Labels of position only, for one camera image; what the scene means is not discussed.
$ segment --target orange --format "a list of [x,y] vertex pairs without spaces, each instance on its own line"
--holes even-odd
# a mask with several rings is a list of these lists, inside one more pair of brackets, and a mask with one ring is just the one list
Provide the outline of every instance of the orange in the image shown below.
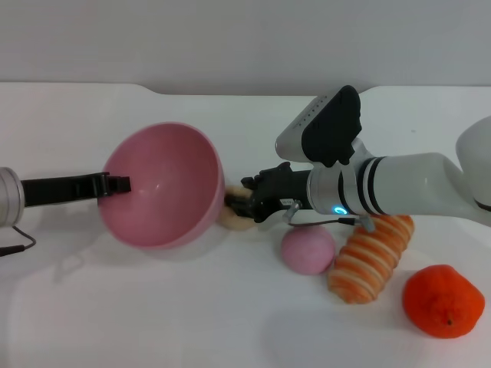
[[416,272],[403,291],[409,319],[433,337],[449,339],[468,334],[484,311],[484,296],[447,264]]

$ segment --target blue indicator light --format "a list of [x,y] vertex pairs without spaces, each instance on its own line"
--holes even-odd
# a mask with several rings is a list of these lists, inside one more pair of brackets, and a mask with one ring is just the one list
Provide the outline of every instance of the blue indicator light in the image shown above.
[[332,208],[332,212],[337,213],[338,215],[347,215],[348,211],[346,211],[344,208],[342,208],[340,205],[335,205]]

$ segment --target striped bread roll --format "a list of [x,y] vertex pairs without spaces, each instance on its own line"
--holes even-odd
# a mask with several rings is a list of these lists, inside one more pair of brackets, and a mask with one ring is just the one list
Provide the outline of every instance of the striped bread roll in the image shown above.
[[414,232],[410,216],[374,216],[374,232],[358,226],[328,272],[328,288],[349,304],[377,299]]

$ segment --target gray wall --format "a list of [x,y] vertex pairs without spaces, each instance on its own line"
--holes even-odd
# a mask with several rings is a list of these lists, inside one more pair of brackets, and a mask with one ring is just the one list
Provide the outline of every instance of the gray wall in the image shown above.
[[491,84],[490,0],[0,0],[0,81],[179,94]]

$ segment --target pink bowl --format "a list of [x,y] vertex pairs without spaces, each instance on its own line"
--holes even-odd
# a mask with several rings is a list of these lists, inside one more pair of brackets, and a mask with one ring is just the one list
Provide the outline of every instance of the pink bowl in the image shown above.
[[217,219],[224,180],[209,139],[182,123],[149,126],[122,142],[104,171],[129,176],[131,192],[99,201],[113,235],[137,247],[173,248]]

